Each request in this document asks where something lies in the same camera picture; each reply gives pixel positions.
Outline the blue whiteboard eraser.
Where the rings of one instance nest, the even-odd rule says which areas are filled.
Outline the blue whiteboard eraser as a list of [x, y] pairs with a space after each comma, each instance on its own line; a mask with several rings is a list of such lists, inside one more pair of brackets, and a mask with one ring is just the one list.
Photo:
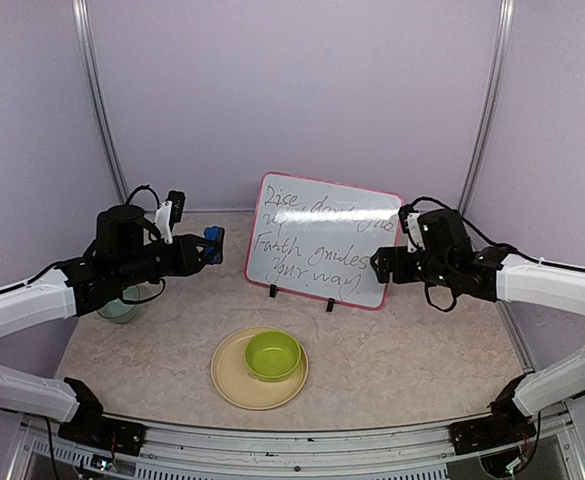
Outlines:
[[207, 265], [220, 265], [223, 262], [223, 244], [225, 229], [219, 226], [206, 227], [204, 238], [209, 242], [204, 249], [204, 261]]

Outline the pink framed whiteboard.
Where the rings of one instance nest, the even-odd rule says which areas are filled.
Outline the pink framed whiteboard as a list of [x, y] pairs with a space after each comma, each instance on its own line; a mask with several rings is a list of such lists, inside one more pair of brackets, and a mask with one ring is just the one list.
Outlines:
[[402, 198], [380, 190], [266, 173], [255, 208], [245, 278], [266, 288], [349, 307], [383, 307], [371, 267], [400, 240]]

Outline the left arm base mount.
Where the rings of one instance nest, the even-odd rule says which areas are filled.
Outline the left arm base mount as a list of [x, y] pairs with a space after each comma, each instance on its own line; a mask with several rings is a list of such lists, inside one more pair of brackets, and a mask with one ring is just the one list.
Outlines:
[[57, 435], [111, 454], [137, 457], [146, 437], [146, 427], [141, 423], [107, 416], [83, 416], [62, 423]]

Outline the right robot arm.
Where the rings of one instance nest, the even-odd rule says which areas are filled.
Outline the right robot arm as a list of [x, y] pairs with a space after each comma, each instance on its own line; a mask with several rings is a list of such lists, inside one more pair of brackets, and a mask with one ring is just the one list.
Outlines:
[[492, 240], [477, 250], [467, 232], [471, 223], [448, 207], [419, 212], [407, 205], [399, 220], [406, 245], [381, 247], [371, 257], [379, 283], [444, 287], [453, 301], [470, 296], [504, 304], [526, 333], [546, 333], [552, 320], [560, 332], [576, 333], [559, 349], [537, 337], [526, 340], [537, 369], [511, 381], [491, 403], [483, 423], [490, 442], [503, 444], [546, 407], [585, 395], [585, 330], [577, 333], [585, 329], [584, 266], [533, 258]]

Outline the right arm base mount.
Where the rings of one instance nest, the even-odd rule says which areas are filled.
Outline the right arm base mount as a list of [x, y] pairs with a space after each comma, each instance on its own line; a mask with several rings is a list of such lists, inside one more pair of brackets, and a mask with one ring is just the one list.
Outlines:
[[498, 420], [494, 416], [455, 422], [449, 430], [456, 455], [489, 450], [536, 435], [535, 425], [529, 419]]

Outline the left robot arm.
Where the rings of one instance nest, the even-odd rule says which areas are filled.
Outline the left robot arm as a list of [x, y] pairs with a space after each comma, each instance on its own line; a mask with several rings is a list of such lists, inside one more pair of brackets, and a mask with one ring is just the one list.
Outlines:
[[[101, 212], [86, 252], [55, 262], [29, 280], [0, 289], [0, 339], [39, 324], [93, 313], [126, 289], [163, 285], [168, 277], [188, 277], [222, 261], [224, 230], [175, 235], [181, 206], [166, 200], [153, 219], [135, 205]], [[43, 378], [0, 365], [0, 409], [53, 419], [69, 425], [93, 445], [105, 443], [112, 424], [98, 398], [80, 380]]]

